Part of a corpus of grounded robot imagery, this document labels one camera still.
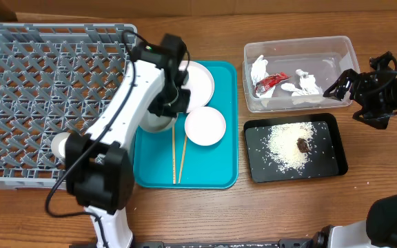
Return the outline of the grey bowl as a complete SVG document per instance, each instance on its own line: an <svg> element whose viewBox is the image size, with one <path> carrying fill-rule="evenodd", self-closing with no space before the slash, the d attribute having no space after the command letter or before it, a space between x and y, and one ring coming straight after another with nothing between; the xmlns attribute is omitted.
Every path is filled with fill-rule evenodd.
<svg viewBox="0 0 397 248"><path fill-rule="evenodd" d="M177 117L157 116L148 111L144 114L139 127L149 133L159 133L171 129Z"/></svg>

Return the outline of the white napkin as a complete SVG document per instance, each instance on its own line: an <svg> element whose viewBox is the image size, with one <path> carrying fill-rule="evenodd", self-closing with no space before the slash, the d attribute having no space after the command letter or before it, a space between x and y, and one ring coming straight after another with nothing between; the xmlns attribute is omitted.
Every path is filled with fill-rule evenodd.
<svg viewBox="0 0 397 248"><path fill-rule="evenodd" d="M269 76L269 74L266 71L268 61L264 58L263 55L260 55L255 62L252 64L252 69L251 69L251 80L252 80L252 85L255 87L256 84ZM276 86L272 87L270 90L268 90L264 94L258 95L257 93L254 93L254 96L257 96L258 98L261 99L261 104L264 107L267 107L267 104L270 102L270 99L273 96L274 90Z"/></svg>
<svg viewBox="0 0 397 248"><path fill-rule="evenodd" d="M298 105L301 103L320 103L324 100L321 96L322 88L317 86L316 79L313 74L309 74L301 69L296 70L299 78L299 87L292 83L284 83L281 89L291 92L292 103Z"/></svg>

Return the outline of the small white bowl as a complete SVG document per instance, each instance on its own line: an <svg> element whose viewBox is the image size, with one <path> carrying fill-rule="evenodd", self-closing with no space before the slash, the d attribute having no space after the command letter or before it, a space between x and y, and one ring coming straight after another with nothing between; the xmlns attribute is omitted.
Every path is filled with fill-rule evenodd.
<svg viewBox="0 0 397 248"><path fill-rule="evenodd" d="M198 107L185 119L186 136L200 146L218 143L224 137L225 131L225 118L213 107Z"/></svg>

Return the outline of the red snack wrapper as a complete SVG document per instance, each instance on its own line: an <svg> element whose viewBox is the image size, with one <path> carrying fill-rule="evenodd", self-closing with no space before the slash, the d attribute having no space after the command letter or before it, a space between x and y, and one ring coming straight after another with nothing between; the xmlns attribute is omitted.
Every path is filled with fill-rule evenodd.
<svg viewBox="0 0 397 248"><path fill-rule="evenodd" d="M277 74L271 74L266 76L264 79L260 80L255 85L255 93L257 95L262 95L272 89L274 86L278 85L282 81L286 81L290 78L286 73L280 72Z"/></svg>

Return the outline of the white rice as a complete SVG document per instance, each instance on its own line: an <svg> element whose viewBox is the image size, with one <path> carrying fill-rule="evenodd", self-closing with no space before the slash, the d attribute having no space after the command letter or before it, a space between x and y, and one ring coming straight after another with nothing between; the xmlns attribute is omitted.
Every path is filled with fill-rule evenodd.
<svg viewBox="0 0 397 248"><path fill-rule="evenodd" d="M275 165L278 173L296 172L303 174L303 170L315 160L317 155L328 153L328 147L316 144L316 139L326 141L327 138L321 134L327 129L324 123L300 122L285 123L273 126L255 127L254 133L259 135L259 152L263 162L267 165ZM297 148L297 140L304 138L308 141L311 151L300 153Z"/></svg>

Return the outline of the brown food scrap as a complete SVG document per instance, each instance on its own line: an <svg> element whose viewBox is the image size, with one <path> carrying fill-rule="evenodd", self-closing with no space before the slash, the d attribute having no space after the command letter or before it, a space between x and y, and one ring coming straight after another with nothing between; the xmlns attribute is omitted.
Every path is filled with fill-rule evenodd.
<svg viewBox="0 0 397 248"><path fill-rule="evenodd" d="M297 140L297 148L300 153L308 153L311 151L308 141L304 138L299 138Z"/></svg>

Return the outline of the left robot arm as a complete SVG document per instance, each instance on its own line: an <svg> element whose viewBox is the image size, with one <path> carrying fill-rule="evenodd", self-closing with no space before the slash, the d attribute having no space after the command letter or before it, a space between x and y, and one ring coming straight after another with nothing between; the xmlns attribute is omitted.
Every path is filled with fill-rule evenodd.
<svg viewBox="0 0 397 248"><path fill-rule="evenodd" d="M97 247L130 247L133 234L122 217L134 187L131 146L147 113L168 127L190 102L183 88L189 54L183 41L142 42L128 52L130 64L112 101L84 135L65 142L67 192L83 206L95 227Z"/></svg>

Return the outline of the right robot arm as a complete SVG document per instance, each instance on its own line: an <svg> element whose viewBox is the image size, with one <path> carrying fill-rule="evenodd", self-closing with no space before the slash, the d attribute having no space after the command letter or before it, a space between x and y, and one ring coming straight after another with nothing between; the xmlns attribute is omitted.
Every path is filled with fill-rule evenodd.
<svg viewBox="0 0 397 248"><path fill-rule="evenodd" d="M397 60L386 52L369 60L371 72L344 71L327 88L325 98L342 101L345 96L361 109L356 121L384 130L397 115ZM377 200L363 221L345 226L329 225L317 232L304 247L397 247L397 194Z"/></svg>

